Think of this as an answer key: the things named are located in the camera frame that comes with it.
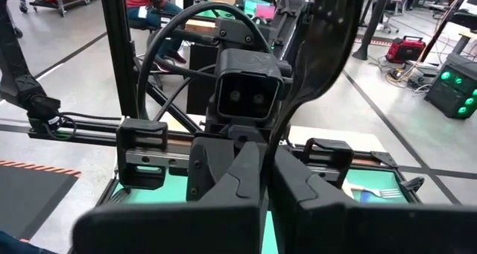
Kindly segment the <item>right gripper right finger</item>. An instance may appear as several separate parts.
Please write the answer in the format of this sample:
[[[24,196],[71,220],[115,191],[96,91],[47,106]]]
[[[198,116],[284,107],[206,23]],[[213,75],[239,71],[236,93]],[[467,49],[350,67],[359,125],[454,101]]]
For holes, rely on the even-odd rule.
[[[477,207],[358,203],[287,150],[268,195],[279,254],[477,254]]]

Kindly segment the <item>wooden handled utensil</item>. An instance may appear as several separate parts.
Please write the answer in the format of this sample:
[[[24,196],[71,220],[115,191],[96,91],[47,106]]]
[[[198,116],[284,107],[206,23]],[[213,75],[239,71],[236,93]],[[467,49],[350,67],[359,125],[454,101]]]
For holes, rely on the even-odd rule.
[[[399,189],[372,189],[362,186],[355,186],[351,188],[353,194],[358,195],[361,203],[392,203],[403,198]]]

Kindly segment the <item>black aluminium rig frame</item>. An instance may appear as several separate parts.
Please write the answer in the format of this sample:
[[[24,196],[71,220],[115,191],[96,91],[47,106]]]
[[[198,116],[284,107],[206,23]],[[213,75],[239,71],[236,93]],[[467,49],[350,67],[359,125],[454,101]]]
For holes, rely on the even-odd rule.
[[[125,0],[101,0],[107,36],[115,72],[116,86],[119,94],[121,111],[125,118],[143,118],[148,121],[165,122],[168,125],[168,139],[190,142],[200,127],[184,111],[173,104],[174,99],[195,77],[193,71],[173,66],[163,60],[161,64],[168,70],[166,75],[182,75],[186,79],[171,97],[166,97],[161,90],[148,82],[151,67],[156,54],[155,46],[150,45],[142,63],[135,63],[135,48],[130,37]],[[67,142],[90,145],[115,146],[118,124],[94,121],[76,121],[77,131],[74,138]],[[54,140],[48,136],[29,134],[32,139]]]

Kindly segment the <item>black support strut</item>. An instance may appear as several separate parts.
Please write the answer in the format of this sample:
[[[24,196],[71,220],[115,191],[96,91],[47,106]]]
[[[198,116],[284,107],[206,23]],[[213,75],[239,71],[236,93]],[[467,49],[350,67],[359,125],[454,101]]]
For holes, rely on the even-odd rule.
[[[54,140],[75,137],[75,120],[59,112],[60,101],[47,96],[30,73],[7,10],[7,0],[0,0],[0,98],[26,111],[29,134]]]

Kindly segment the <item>black box green lights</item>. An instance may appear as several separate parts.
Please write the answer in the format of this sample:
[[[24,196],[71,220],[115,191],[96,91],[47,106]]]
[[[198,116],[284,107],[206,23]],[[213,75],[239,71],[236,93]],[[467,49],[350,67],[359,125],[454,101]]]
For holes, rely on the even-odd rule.
[[[447,118],[471,117],[477,110],[477,61],[449,54],[424,100]]]

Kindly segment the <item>black pole stand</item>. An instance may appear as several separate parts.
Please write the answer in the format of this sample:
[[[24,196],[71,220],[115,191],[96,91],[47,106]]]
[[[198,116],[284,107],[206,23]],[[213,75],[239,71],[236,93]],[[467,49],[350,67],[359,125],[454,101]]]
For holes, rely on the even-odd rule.
[[[371,14],[370,22],[367,26],[367,29],[364,33],[364,36],[361,40],[361,45],[357,51],[355,51],[352,56],[358,60],[367,60],[367,52],[370,42],[375,34],[379,20],[383,16],[385,6],[388,0],[377,0],[376,6]]]

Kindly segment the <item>grey office chair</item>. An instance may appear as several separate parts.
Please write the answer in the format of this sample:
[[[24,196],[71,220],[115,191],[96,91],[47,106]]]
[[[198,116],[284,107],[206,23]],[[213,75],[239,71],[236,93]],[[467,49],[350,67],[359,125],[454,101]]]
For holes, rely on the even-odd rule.
[[[392,31],[399,32],[399,28],[390,23],[390,19],[404,14],[405,5],[408,0],[387,0],[385,12],[383,13],[382,30],[390,34]]]

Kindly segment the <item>iridescent rainbow spoon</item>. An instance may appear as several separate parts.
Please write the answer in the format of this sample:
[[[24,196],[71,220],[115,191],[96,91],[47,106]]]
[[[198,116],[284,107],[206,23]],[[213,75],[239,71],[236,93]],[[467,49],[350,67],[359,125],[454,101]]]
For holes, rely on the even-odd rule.
[[[358,29],[363,0],[313,0],[312,18],[294,63],[293,83],[271,133],[263,165],[274,162],[280,137],[295,111],[326,93],[338,79]]]

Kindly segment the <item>red equipment case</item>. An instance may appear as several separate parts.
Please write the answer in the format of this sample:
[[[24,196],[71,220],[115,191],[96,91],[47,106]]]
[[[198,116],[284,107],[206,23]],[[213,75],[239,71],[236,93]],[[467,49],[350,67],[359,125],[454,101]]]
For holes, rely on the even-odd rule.
[[[392,40],[385,59],[389,63],[405,63],[407,60],[416,61],[425,48],[426,43],[422,37],[403,36]]]

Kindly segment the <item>black floor mat striped edge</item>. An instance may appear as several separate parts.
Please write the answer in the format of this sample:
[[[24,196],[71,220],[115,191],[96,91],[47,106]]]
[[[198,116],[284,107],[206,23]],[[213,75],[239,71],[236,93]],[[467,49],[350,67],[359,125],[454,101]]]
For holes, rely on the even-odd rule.
[[[31,239],[80,176],[74,169],[0,160],[0,231]]]

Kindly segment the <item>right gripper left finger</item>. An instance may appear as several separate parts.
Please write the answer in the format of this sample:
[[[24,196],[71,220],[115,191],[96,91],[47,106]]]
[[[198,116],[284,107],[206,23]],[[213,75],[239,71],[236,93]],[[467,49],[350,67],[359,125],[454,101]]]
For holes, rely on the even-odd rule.
[[[261,147],[248,142],[198,201],[96,207],[72,231],[77,254],[261,254]]]

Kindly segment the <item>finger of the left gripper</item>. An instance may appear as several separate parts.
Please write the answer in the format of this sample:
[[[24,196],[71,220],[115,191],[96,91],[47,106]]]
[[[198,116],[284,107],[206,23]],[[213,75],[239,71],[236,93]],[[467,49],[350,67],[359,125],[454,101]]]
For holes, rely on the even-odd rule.
[[[126,118],[116,131],[119,181],[125,188],[156,190],[165,181],[159,154],[167,148],[168,125]]]
[[[328,183],[341,189],[353,157],[353,149],[344,141],[311,138],[303,149],[302,162]]]

